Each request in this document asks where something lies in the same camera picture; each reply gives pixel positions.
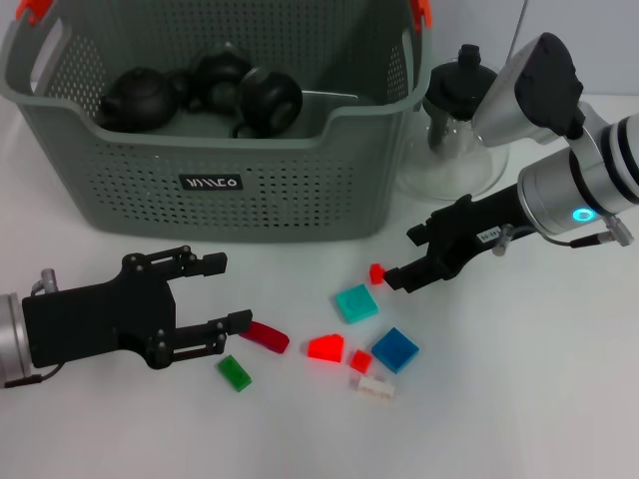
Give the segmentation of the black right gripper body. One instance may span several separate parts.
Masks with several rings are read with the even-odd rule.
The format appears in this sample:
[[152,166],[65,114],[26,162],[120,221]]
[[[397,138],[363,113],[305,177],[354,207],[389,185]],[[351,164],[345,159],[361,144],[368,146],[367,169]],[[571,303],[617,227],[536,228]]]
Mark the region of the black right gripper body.
[[495,240],[483,242],[478,235],[507,225],[532,227],[520,203],[516,185],[478,201],[464,196],[453,205],[434,212],[426,222],[429,235],[427,281],[456,277],[469,261],[494,246]]

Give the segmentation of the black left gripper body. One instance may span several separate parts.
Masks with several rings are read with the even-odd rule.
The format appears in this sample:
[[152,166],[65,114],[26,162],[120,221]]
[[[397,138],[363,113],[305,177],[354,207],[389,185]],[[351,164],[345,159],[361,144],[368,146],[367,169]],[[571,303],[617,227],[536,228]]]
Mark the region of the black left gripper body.
[[54,366],[118,350],[153,369],[173,362],[176,305],[165,274],[123,259],[113,279],[22,300],[31,360]]

